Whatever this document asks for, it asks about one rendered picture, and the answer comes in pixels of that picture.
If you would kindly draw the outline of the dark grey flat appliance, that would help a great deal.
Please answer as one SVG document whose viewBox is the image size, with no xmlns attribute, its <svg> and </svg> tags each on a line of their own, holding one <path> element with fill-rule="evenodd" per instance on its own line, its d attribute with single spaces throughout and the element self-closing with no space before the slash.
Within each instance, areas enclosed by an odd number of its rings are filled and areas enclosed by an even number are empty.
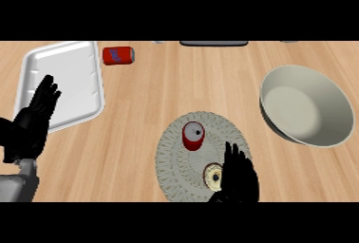
<svg viewBox="0 0 359 243">
<path fill-rule="evenodd" d="M 248 41 L 178 41 L 186 47 L 243 47 Z"/>
</svg>

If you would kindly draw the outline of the cupcake with pale frosting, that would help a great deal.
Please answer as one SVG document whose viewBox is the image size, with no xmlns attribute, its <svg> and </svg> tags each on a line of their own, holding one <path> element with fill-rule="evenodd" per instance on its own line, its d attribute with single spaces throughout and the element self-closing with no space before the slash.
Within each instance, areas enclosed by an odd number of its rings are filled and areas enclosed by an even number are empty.
<svg viewBox="0 0 359 243">
<path fill-rule="evenodd" d="M 218 192 L 221 190 L 221 172 L 223 167 L 218 163 L 206 165 L 204 170 L 204 183 L 212 192 Z"/>
</svg>

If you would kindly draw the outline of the red can with blue print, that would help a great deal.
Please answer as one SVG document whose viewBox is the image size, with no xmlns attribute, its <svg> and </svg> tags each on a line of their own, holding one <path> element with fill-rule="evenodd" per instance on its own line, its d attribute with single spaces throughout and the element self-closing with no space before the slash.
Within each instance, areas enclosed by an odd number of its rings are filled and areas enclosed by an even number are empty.
<svg viewBox="0 0 359 243">
<path fill-rule="evenodd" d="M 133 47 L 106 47 L 102 50 L 102 62 L 106 65 L 130 65 L 134 62 Z"/>
</svg>

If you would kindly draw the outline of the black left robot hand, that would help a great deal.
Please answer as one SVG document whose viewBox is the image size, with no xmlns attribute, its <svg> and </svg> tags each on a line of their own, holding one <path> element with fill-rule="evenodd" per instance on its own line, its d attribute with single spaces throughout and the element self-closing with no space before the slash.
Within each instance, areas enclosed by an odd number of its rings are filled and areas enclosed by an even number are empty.
<svg viewBox="0 0 359 243">
<path fill-rule="evenodd" d="M 23 107 L 13 120 L 0 117 L 0 146 L 4 147 L 4 163 L 19 159 L 35 159 L 42 151 L 48 121 L 62 92 L 45 75 L 37 87 L 29 105 Z"/>
</svg>

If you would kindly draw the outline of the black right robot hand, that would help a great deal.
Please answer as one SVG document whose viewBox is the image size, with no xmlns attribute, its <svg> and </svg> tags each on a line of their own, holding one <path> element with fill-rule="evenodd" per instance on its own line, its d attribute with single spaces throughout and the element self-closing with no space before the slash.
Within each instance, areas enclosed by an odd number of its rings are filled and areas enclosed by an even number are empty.
<svg viewBox="0 0 359 243">
<path fill-rule="evenodd" d="M 220 187 L 221 190 L 212 194 L 209 203 L 260 201 L 260 182 L 252 161 L 245 157 L 236 144 L 229 142 L 226 142 Z"/>
</svg>

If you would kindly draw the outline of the red can with pale lid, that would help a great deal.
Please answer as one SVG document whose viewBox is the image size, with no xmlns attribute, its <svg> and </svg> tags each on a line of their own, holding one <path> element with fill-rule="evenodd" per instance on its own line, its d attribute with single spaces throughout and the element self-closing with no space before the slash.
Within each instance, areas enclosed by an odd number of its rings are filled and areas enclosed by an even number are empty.
<svg viewBox="0 0 359 243">
<path fill-rule="evenodd" d="M 196 151 L 204 143 L 205 128 L 196 121 L 190 121 L 181 128 L 181 144 L 189 151 Z"/>
</svg>

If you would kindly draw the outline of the pale grey bowl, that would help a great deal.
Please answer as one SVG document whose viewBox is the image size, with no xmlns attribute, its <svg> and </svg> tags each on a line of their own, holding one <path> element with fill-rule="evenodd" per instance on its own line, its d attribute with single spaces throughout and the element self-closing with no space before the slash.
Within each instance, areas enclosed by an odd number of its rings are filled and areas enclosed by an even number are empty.
<svg viewBox="0 0 359 243">
<path fill-rule="evenodd" d="M 260 110 L 271 131 L 319 148 L 341 145 L 354 130 L 348 98 L 331 79 L 301 65 L 282 65 L 263 77 Z"/>
</svg>

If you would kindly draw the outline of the white rectangular tray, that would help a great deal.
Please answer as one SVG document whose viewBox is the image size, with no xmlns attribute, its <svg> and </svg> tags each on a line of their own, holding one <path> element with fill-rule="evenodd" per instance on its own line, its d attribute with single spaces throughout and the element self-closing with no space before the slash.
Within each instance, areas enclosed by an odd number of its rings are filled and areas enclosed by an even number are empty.
<svg viewBox="0 0 359 243">
<path fill-rule="evenodd" d="M 62 92 L 48 123 L 56 132 L 97 117 L 105 106 L 96 41 L 66 41 L 28 51 L 22 58 L 13 113 L 34 97 L 45 75 Z"/>
</svg>

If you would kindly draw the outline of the round grey woven placemat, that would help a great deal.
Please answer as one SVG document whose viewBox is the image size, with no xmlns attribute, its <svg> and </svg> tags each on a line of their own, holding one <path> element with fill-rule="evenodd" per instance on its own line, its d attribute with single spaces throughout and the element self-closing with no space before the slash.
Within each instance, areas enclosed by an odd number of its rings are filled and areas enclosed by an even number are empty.
<svg viewBox="0 0 359 243">
<path fill-rule="evenodd" d="M 204 143 L 189 151 L 181 143 L 181 128 L 198 122 L 205 128 Z M 155 172 L 164 196 L 171 202 L 206 202 L 214 192 L 204 182 L 211 163 L 224 163 L 226 142 L 251 159 L 246 140 L 233 123 L 220 115 L 198 111 L 181 115 L 168 125 L 156 144 Z"/>
</svg>

